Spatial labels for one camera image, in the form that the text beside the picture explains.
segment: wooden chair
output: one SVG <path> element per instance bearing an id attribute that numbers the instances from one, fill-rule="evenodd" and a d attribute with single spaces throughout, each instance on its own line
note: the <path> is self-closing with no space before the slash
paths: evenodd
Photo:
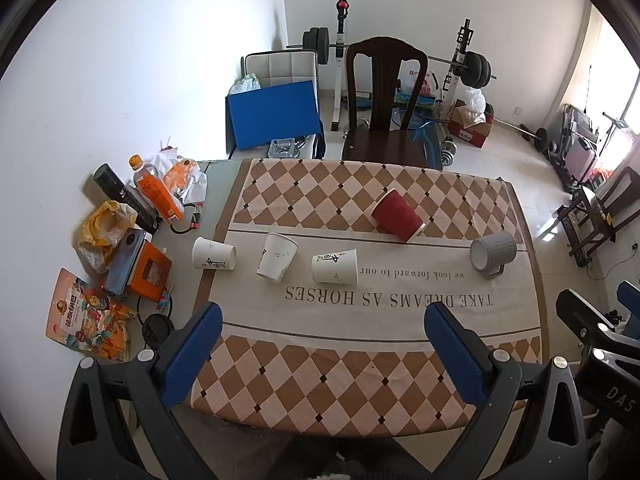
<path id="1" fill-rule="evenodd" d="M 625 175 L 630 177 L 631 182 L 622 190 L 622 192 L 616 193 L 613 200 L 610 200 Z M 612 223 L 609 224 L 607 222 L 607 215 L 610 215 L 612 219 L 615 219 L 619 213 L 633 205 L 637 200 L 640 200 L 640 175 L 628 166 L 620 172 L 616 181 L 605 193 L 602 199 L 598 198 L 588 187 L 583 186 L 575 191 L 571 205 L 558 210 L 558 221 L 561 221 L 573 210 L 580 211 L 584 214 L 584 217 L 580 220 L 578 226 L 582 226 L 587 220 L 591 220 L 593 230 L 591 233 L 586 235 L 578 245 L 575 247 L 572 245 L 569 256 L 574 256 L 574 254 L 585 245 L 591 244 L 591 247 L 586 253 L 586 256 L 588 257 L 605 241 L 612 240 L 615 242 L 616 233 L 632 222 L 635 218 L 640 216 L 640 208 L 636 209 L 636 211 L 628 215 L 621 222 L 612 221 Z M 596 240 L 595 237 L 598 234 L 601 234 L 602 238 Z"/>
<path id="2" fill-rule="evenodd" d="M 356 54 L 371 58 L 372 107 L 368 130 L 357 128 L 356 81 L 353 61 Z M 402 120 L 400 130 L 390 131 L 391 112 L 402 61 L 418 60 L 420 72 Z M 342 160 L 381 162 L 428 168 L 424 149 L 406 134 L 420 88 L 427 73 L 427 55 L 410 44 L 396 38 L 370 38 L 351 44 L 346 53 L 349 129 Z"/>

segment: blue board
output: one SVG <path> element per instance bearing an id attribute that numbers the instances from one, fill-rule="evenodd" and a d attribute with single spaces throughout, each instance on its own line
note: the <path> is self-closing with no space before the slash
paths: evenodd
<path id="1" fill-rule="evenodd" d="M 226 102 L 239 150 L 320 133 L 312 81 L 233 94 Z"/>

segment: white paper cup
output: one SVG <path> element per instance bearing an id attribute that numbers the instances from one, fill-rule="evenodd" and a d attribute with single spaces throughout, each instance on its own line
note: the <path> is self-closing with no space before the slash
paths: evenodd
<path id="1" fill-rule="evenodd" d="M 297 250 L 298 244 L 291 238 L 278 233 L 267 234 L 256 274 L 280 283 Z"/>
<path id="2" fill-rule="evenodd" d="M 311 259 L 311 277 L 316 283 L 357 285 L 356 249 L 340 253 L 316 254 Z"/>
<path id="3" fill-rule="evenodd" d="M 196 269 L 234 270 L 236 248 L 200 237 L 193 244 L 191 259 Z"/>

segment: diamond pattern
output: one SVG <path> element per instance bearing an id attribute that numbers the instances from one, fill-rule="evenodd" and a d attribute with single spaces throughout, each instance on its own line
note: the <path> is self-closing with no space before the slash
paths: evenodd
<path id="1" fill-rule="evenodd" d="M 539 336 L 499 347 L 518 361 L 541 359 Z M 475 412 L 434 352 L 338 354 L 226 334 L 198 374 L 191 405 L 258 428 L 350 437 L 459 428 Z"/>
<path id="2" fill-rule="evenodd" d="M 421 236 L 474 240 L 504 229 L 523 243 L 505 182 L 370 162 L 256 159 L 233 222 L 386 233 L 371 211 L 391 188 L 427 223 Z"/>

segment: bottle cap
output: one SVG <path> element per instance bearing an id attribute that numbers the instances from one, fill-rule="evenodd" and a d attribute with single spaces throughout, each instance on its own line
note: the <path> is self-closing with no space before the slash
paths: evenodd
<path id="1" fill-rule="evenodd" d="M 134 170 L 139 170 L 140 168 L 142 168 L 143 163 L 142 163 L 142 158 L 140 158 L 139 155 L 134 155 L 129 159 L 129 165 L 134 169 Z"/>

